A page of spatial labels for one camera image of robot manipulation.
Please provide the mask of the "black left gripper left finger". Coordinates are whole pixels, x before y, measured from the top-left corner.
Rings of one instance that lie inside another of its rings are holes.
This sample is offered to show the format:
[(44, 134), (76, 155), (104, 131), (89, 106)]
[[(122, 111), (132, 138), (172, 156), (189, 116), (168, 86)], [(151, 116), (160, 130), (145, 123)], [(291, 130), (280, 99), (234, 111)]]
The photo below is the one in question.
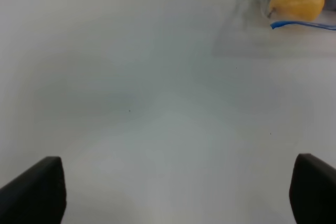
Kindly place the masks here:
[(1, 223), (61, 223), (67, 207), (62, 160), (48, 156), (1, 188)]

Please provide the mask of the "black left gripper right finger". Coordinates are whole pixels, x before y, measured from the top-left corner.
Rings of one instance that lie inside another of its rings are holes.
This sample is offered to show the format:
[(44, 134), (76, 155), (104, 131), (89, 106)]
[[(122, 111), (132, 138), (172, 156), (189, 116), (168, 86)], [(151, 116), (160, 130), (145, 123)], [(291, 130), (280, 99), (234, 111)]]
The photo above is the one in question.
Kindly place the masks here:
[(335, 223), (335, 168), (311, 154), (299, 154), (289, 200), (297, 224)]

